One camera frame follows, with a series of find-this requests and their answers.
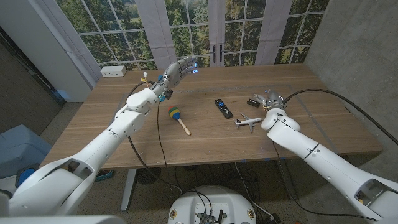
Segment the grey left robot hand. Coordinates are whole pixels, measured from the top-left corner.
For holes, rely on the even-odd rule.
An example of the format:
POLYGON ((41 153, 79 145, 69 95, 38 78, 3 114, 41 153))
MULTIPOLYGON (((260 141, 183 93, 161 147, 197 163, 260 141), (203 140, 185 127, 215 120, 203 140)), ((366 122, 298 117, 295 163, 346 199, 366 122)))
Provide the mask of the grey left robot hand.
POLYGON ((182 58, 171 63, 150 89, 157 95, 158 99, 162 99, 169 90, 176 87, 189 73, 197 72, 196 56, 182 58))

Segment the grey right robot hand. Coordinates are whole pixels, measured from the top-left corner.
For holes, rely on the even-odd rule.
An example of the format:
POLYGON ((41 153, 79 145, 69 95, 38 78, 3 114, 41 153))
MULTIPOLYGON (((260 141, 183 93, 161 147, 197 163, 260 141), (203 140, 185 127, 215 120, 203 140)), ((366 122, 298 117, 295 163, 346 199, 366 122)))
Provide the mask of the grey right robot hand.
POLYGON ((283 97, 281 97, 278 92, 266 89, 264 95, 253 94, 252 95, 256 101, 258 101, 265 110, 270 110, 274 108, 284 109, 283 97))

